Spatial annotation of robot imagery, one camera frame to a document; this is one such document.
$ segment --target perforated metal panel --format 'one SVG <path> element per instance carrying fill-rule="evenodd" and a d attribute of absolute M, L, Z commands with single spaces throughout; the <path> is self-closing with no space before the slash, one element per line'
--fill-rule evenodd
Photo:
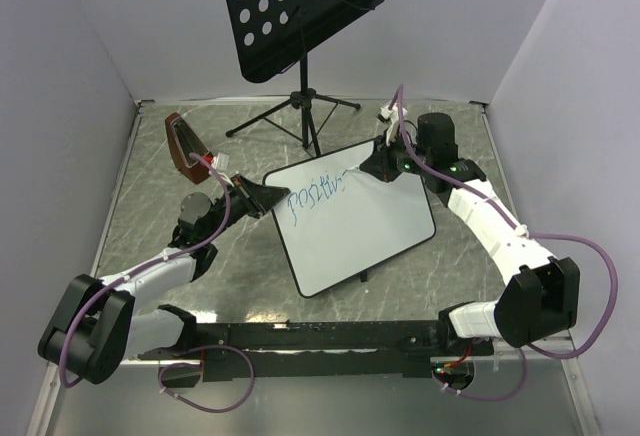
<path fill-rule="evenodd" d="M 242 75 L 271 79 L 384 0 L 227 0 Z"/>

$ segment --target tripod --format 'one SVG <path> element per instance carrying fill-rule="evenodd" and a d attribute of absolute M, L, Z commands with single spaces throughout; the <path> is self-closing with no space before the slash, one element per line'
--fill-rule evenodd
<path fill-rule="evenodd" d="M 313 122 L 313 115 L 311 114 L 311 107 L 313 99 L 319 99 L 320 101 L 327 101 L 328 103 L 333 103 L 333 109 L 329 112 L 323 123 L 320 125 L 320 129 L 316 131 L 315 124 Z M 273 113 L 280 111 L 281 109 L 286 108 L 291 105 L 294 109 L 299 109 L 301 111 L 302 116 L 302 137 L 298 137 L 298 135 L 293 134 L 288 129 L 283 128 L 278 123 L 275 123 L 269 119 Z M 241 131 L 249 126 L 256 124 L 262 120 L 265 120 L 267 123 L 272 124 L 276 128 L 281 131 L 284 131 L 289 136 L 296 138 L 298 141 L 302 143 L 302 147 L 306 150 L 313 144 L 313 149 L 316 153 L 316 156 L 320 156 L 322 153 L 320 152 L 320 144 L 318 143 L 318 134 L 324 128 L 324 125 L 327 124 L 329 118 L 336 110 L 338 105 L 348 106 L 350 108 L 354 108 L 355 110 L 359 110 L 362 106 L 358 103 L 351 103 L 349 101 L 343 101 L 342 99 L 331 98 L 329 96 L 324 96 L 322 94 L 316 93 L 316 90 L 309 87 L 309 61 L 307 59 L 307 55 L 302 57 L 300 60 L 300 91 L 294 91 L 289 96 L 289 99 L 286 101 L 274 106 L 268 111 L 256 116 L 249 121 L 242 123 L 240 126 L 230 129 L 226 132 L 228 138 L 236 134 L 238 131 Z"/>

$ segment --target whiteboard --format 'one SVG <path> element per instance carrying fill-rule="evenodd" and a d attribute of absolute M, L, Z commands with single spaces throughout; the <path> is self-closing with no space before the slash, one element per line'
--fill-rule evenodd
<path fill-rule="evenodd" d="M 291 194 L 273 210 L 298 292 L 311 297 L 435 234 L 419 176 L 383 183 L 356 168 L 373 141 L 278 169 L 263 183 Z"/>

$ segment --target tripod base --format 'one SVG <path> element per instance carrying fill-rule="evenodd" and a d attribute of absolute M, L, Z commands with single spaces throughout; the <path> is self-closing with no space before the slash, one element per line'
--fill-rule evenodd
<path fill-rule="evenodd" d="M 311 114 L 312 101 L 314 98 L 319 99 L 320 101 L 326 101 L 328 103 L 334 104 L 333 109 L 329 112 L 329 114 L 327 115 L 325 120 L 322 122 L 322 124 L 320 125 L 320 128 L 317 131 L 315 128 L 315 124 L 313 122 L 313 115 Z M 320 134 L 320 131 L 322 131 L 322 128 L 327 123 L 327 121 L 329 121 L 329 118 L 333 115 L 333 112 L 336 110 L 336 108 L 339 105 L 347 106 L 349 108 L 354 108 L 355 110 L 359 110 L 360 108 L 362 108 L 362 106 L 358 103 L 351 103 L 349 101 L 344 101 L 342 99 L 331 98 L 329 96 L 318 94 L 312 88 L 308 88 L 306 91 L 294 91 L 293 93 L 291 93 L 291 95 L 289 96 L 289 99 L 287 99 L 286 101 L 283 101 L 282 103 L 278 104 L 277 106 L 274 106 L 273 108 L 269 109 L 268 111 L 265 111 L 264 113 L 256 116 L 255 118 L 252 118 L 249 121 L 242 123 L 240 126 L 230 129 L 225 134 L 228 138 L 230 138 L 234 134 L 236 134 L 238 131 L 241 131 L 253 124 L 256 124 L 264 120 L 269 124 L 272 124 L 273 126 L 278 128 L 279 130 L 284 131 L 289 136 L 300 141 L 304 149 L 308 149 L 309 146 L 313 144 L 313 149 L 316 153 L 316 156 L 320 156 L 322 153 L 320 151 L 320 144 L 318 143 L 318 134 Z M 269 119 L 269 116 L 271 116 L 273 113 L 280 111 L 281 109 L 284 109 L 288 106 L 291 106 L 294 109 L 299 109 L 301 111 L 302 137 L 298 137 L 296 134 L 293 134 L 288 129 L 283 128 L 279 124 Z"/>

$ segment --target brown object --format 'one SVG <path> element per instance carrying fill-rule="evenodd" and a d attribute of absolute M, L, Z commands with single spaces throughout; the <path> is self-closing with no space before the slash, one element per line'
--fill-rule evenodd
<path fill-rule="evenodd" d="M 189 153 L 196 153 L 206 159 L 213 154 L 204 145 L 191 126 L 178 113 L 173 113 L 164 120 L 169 141 L 169 152 L 173 164 L 178 171 L 194 184 L 199 184 L 209 177 L 209 171 L 199 162 L 191 159 Z"/>

